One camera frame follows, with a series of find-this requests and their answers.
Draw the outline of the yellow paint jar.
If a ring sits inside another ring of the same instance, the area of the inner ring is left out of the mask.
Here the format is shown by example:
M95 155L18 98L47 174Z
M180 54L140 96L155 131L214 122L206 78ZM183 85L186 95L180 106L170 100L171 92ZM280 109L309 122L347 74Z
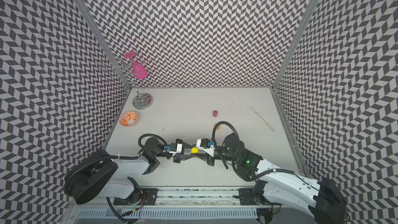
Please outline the yellow paint jar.
M199 149L197 147L193 147L191 149L191 154L197 154L197 153L199 153Z

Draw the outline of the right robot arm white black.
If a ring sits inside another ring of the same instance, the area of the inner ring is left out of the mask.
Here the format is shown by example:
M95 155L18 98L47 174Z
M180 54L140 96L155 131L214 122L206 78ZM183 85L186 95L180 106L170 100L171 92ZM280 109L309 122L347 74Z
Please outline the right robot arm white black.
M280 168L245 148L235 134L217 146L209 139L198 140L191 155L211 166L215 160L230 165L239 178L255 182L254 195L260 204L292 207L313 217L318 224L344 224L350 221L346 200L336 183L328 178L311 179Z

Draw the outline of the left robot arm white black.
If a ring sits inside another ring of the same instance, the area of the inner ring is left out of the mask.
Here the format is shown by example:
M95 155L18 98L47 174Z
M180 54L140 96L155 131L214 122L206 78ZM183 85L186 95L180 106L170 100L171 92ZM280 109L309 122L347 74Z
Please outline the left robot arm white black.
M69 170L64 177L63 190L77 204L85 204L96 197L133 198L141 193L134 175L147 175L160 165L159 157L173 158L180 162L185 149L193 145L177 139L168 144L156 134L144 134L138 139L140 151L137 156L110 155L101 149L92 153Z

